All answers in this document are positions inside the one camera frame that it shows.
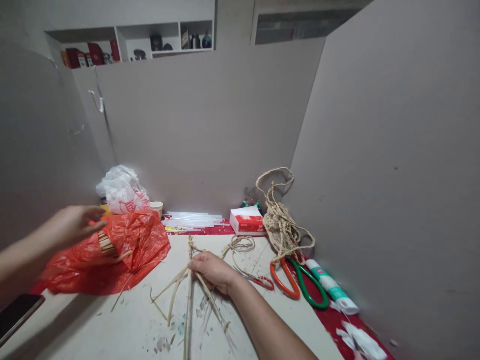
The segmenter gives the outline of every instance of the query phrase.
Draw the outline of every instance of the bundle of straw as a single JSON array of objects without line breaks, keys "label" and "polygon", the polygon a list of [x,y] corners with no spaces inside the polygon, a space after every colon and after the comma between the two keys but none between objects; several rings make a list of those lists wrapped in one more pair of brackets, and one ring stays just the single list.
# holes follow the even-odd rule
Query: bundle of straw
[{"label": "bundle of straw", "polygon": [[107,234],[103,231],[98,233],[98,240],[100,241],[100,248],[103,256],[108,258],[117,258],[119,256],[119,252],[112,244]]}]

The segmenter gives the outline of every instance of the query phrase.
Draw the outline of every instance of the tissue box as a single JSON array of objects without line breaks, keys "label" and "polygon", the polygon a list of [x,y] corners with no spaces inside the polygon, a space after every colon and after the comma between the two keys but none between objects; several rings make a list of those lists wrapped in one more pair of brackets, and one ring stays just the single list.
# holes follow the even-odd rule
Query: tissue box
[{"label": "tissue box", "polygon": [[266,236],[264,218],[256,206],[230,210],[230,225],[237,236]]}]

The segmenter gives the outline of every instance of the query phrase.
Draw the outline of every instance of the paper cup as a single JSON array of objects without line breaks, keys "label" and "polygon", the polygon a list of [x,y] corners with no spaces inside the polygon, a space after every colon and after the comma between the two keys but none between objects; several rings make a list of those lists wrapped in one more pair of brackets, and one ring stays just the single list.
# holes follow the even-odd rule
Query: paper cup
[{"label": "paper cup", "polygon": [[162,220],[162,214],[164,212],[164,203],[159,201],[153,201],[150,203],[150,209],[158,212],[160,220]]}]

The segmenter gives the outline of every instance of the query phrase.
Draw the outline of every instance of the red scissors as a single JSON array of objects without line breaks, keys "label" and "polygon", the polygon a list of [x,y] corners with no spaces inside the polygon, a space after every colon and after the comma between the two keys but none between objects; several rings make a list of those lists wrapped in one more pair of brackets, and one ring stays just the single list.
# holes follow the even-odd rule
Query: red scissors
[{"label": "red scissors", "polygon": [[270,291],[273,291],[275,289],[274,283],[268,277],[266,277],[266,276],[251,277],[251,276],[248,276],[248,275],[244,274],[243,272],[241,272],[237,267],[234,266],[233,268],[242,277],[244,277],[245,279],[247,279],[251,282],[254,282],[257,285],[260,285],[262,288],[265,288],[265,289],[270,290]]},{"label": "red scissors", "polygon": [[290,272],[290,269],[287,267],[287,263],[285,262],[285,258],[283,257],[280,260],[281,267],[283,268],[283,271],[285,271],[286,277],[288,278],[288,281],[290,281],[290,285],[293,288],[293,291],[290,290],[288,287],[286,287],[279,279],[277,276],[277,273],[275,272],[275,264],[273,262],[270,263],[270,271],[271,271],[271,277],[273,280],[275,280],[276,284],[278,287],[287,295],[289,298],[298,300],[300,299],[300,288],[297,285],[297,283],[294,280],[294,277],[292,276],[292,273]]}]

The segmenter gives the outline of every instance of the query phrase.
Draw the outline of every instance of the scissors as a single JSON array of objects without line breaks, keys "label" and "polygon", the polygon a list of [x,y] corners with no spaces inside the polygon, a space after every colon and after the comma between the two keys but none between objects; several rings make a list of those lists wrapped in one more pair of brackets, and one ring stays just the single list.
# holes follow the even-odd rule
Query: scissors
[{"label": "scissors", "polygon": [[[295,272],[297,274],[297,278],[298,278],[298,284],[300,285],[300,288],[299,288],[299,285],[297,285],[297,283],[295,282],[294,280],[294,277],[292,276],[292,273],[290,272],[289,268],[287,267],[287,262],[285,260],[285,258],[282,258],[280,260],[280,263],[281,263],[281,267],[283,268],[283,270],[285,271],[285,274],[286,274],[286,277],[288,278],[288,280],[290,281],[290,284],[293,288],[293,291],[291,291],[290,289],[288,289],[279,279],[279,277],[277,276],[277,273],[275,272],[275,265],[273,263],[270,264],[270,271],[271,271],[271,275],[273,277],[273,280],[275,280],[276,284],[278,285],[278,287],[290,298],[294,299],[294,300],[298,300],[300,299],[300,290],[303,294],[303,297],[305,297],[306,301],[315,309],[319,309],[319,310],[325,310],[327,309],[329,306],[330,306],[330,299],[327,295],[327,293],[325,292],[325,289],[323,288],[323,286],[319,283],[319,281],[313,277],[312,274],[309,273],[308,270],[306,270],[303,266],[301,266],[297,261],[295,261],[294,259],[292,259],[291,257],[288,257],[288,261],[293,265],[293,268],[295,269]],[[302,276],[301,273],[304,273],[310,280],[313,281],[313,283],[315,284],[315,286],[318,288],[318,290],[320,290],[320,293],[321,293],[321,297],[322,297],[322,302],[321,303],[318,303],[316,302],[309,294],[309,291],[307,290],[307,287],[305,286],[305,282],[304,282],[304,277]]]},{"label": "scissors", "polygon": [[253,282],[257,285],[260,285],[262,288],[265,288],[265,289],[270,290],[270,291],[273,291],[275,289],[274,283],[268,277],[266,277],[266,276],[259,276],[257,278],[251,277],[251,276],[245,275],[236,266],[234,266],[233,268],[242,277],[244,277],[245,279],[247,279],[247,280],[249,280],[249,281],[251,281],[251,282]]}]

